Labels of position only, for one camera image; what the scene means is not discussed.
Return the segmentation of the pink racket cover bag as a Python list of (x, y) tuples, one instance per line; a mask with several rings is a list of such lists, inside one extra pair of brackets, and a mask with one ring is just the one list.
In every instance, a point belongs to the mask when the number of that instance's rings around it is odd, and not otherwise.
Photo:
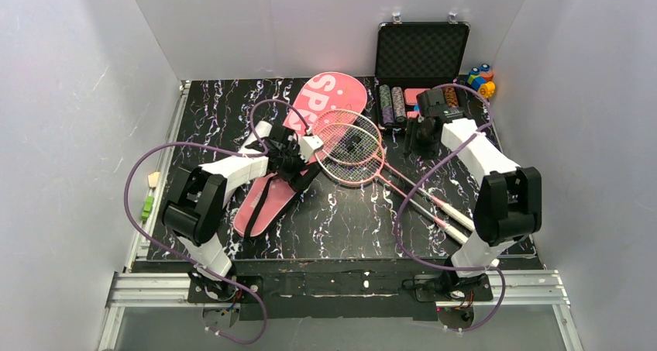
[(361, 113), (366, 103), (363, 83), (344, 73), (320, 73), (303, 85), (284, 123), (264, 138), (267, 175), (253, 182), (232, 223), (241, 237), (263, 234), (318, 175), (307, 130), (336, 121), (342, 109)]

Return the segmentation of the small wooden block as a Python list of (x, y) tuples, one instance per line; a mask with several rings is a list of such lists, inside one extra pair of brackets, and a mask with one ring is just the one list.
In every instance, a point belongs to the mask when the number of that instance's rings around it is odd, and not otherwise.
[(147, 176), (149, 188), (156, 188), (160, 179), (160, 172), (156, 171)]

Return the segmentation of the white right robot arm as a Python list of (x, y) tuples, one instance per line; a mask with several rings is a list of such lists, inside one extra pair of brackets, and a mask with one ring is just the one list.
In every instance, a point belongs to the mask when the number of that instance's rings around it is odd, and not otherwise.
[(417, 104), (411, 141), (440, 142), (479, 185), (474, 231), (446, 263), (453, 282), (479, 276), (503, 251), (542, 227), (542, 176), (499, 151), (474, 119), (446, 103), (442, 89), (423, 91)]

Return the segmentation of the poker chip stack row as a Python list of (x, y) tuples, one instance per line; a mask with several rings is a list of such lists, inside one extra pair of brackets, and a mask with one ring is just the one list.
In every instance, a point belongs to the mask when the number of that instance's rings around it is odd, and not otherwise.
[(460, 106), (456, 89), (453, 86), (447, 86), (442, 89), (445, 103), (450, 108), (458, 108)]
[(405, 124), (407, 120), (404, 92), (401, 87), (391, 89), (391, 98), (395, 122), (399, 125)]
[(390, 126), (394, 123), (394, 109), (392, 105), (390, 87), (386, 84), (382, 84), (379, 87), (379, 93), (380, 93), (381, 125)]

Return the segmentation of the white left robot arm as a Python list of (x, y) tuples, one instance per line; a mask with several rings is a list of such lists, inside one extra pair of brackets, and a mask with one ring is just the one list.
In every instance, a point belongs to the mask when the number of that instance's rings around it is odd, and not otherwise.
[(209, 280), (225, 276), (232, 262), (217, 236), (226, 205), (237, 188), (275, 173), (298, 191), (312, 156), (323, 147), (314, 135), (258, 122), (239, 151), (213, 163), (179, 167), (163, 200), (158, 219), (184, 244), (198, 272)]

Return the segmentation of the pink badminton racket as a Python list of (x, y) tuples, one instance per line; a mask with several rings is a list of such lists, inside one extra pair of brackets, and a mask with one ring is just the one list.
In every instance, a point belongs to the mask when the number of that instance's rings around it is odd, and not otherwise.
[(399, 195), (407, 195), (381, 176), (385, 167), (392, 167), (386, 161), (380, 130), (370, 119), (354, 111), (335, 109), (321, 114), (312, 132), (324, 143), (315, 159), (333, 180), (356, 187), (379, 179)]
[(385, 155), (382, 144), (373, 134), (346, 123), (329, 124), (315, 134), (324, 142), (315, 157), (331, 179), (351, 188), (380, 181), (401, 197), (407, 196), (381, 175)]

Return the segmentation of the black poker chip case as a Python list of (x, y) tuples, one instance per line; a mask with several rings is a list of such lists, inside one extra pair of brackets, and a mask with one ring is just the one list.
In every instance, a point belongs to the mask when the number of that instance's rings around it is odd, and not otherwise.
[(377, 30), (374, 116), (385, 129), (405, 129), (394, 109), (383, 114), (380, 88), (433, 88), (459, 76), (470, 34), (467, 22), (382, 22)]

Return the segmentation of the colourful toy blocks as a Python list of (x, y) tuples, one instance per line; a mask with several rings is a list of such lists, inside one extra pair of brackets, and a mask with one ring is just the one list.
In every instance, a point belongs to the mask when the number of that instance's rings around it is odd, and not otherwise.
[(490, 99), (496, 91), (496, 85), (492, 81), (493, 77), (493, 68), (489, 64), (481, 64), (470, 70), (466, 78), (466, 85), (486, 99)]

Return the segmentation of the green clip on rail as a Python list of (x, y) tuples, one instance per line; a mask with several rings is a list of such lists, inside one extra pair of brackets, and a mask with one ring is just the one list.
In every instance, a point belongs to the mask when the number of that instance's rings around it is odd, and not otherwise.
[(152, 195), (146, 196), (143, 202), (143, 208), (140, 215), (140, 219), (142, 222), (146, 222), (150, 217), (153, 210), (153, 204), (154, 204), (154, 197)]

